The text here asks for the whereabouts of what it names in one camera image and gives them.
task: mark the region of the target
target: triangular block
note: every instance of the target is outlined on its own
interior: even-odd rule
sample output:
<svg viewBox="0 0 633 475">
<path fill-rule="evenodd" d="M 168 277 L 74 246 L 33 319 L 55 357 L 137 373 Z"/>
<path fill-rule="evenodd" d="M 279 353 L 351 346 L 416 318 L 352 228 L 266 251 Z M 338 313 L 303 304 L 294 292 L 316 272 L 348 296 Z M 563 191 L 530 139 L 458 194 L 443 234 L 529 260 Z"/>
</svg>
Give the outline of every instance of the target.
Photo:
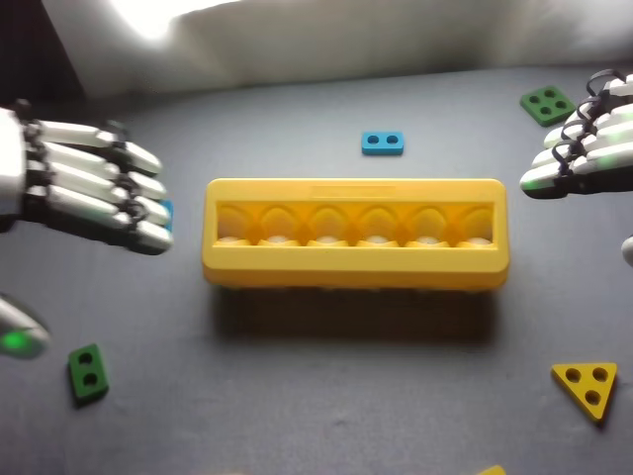
<svg viewBox="0 0 633 475">
<path fill-rule="evenodd" d="M 569 363 L 552 366 L 552 376 L 595 423 L 604 418 L 615 383 L 615 363 Z"/>
<path fill-rule="evenodd" d="M 505 475 L 505 470 L 503 470 L 500 465 L 495 465 L 494 467 L 483 471 L 479 475 Z"/>
</svg>

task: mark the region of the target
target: green rectangular block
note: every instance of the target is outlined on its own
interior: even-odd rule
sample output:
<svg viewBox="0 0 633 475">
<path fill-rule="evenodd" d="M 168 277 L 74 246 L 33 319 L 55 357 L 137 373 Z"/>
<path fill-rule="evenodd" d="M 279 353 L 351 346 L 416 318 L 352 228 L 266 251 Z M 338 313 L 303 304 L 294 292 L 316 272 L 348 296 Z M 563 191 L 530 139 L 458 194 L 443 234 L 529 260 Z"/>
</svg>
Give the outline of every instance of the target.
<svg viewBox="0 0 633 475">
<path fill-rule="evenodd" d="M 110 385 L 96 344 L 75 349 L 68 355 L 68 368 L 75 401 L 83 406 L 103 398 Z"/>
<path fill-rule="evenodd" d="M 520 104 L 542 127 L 564 121 L 576 109 L 572 101 L 555 86 L 542 87 L 524 94 Z"/>
</svg>

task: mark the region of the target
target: gray tabletop surface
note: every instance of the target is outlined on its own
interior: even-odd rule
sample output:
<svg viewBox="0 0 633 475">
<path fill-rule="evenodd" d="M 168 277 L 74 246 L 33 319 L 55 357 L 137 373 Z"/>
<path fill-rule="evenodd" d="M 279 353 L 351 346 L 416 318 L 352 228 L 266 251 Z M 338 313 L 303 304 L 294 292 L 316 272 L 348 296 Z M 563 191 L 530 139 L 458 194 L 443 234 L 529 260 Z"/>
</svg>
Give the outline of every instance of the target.
<svg viewBox="0 0 633 475">
<path fill-rule="evenodd" d="M 175 244 L 160 256 L 19 223 L 0 290 L 54 335 L 0 365 L 3 475 L 633 473 L 633 195 L 535 201 L 518 180 L 546 130 L 518 105 L 595 68 L 517 68 L 102 101 L 42 118 L 124 121 L 164 163 Z M 402 131 L 402 157 L 362 132 Z M 249 291 L 202 276 L 205 186 L 220 177 L 496 178 L 511 265 L 490 296 Z M 97 342 L 110 394 L 71 404 L 67 354 Z M 597 428 L 552 380 L 614 361 Z"/>
</svg>

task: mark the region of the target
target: white backdrop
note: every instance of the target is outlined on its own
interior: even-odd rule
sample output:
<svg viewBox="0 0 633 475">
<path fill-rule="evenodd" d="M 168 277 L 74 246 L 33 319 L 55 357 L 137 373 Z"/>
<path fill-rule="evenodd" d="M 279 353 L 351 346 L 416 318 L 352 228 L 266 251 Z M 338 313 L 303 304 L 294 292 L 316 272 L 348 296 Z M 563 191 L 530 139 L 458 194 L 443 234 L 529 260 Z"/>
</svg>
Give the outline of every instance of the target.
<svg viewBox="0 0 633 475">
<path fill-rule="evenodd" d="M 111 0 L 44 3 L 89 97 L 633 56 L 632 0 L 242 0 L 160 42 Z"/>
</svg>

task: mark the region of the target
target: yellow plastic container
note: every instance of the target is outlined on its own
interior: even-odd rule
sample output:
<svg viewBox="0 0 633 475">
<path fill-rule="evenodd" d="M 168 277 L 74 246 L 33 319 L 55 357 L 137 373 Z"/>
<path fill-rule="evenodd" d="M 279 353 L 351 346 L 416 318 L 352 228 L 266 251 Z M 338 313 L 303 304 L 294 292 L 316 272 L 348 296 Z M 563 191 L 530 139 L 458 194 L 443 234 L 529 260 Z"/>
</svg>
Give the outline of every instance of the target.
<svg viewBox="0 0 633 475">
<path fill-rule="evenodd" d="M 509 266 L 496 180 L 219 179 L 205 277 L 230 287 L 489 290 Z"/>
</svg>

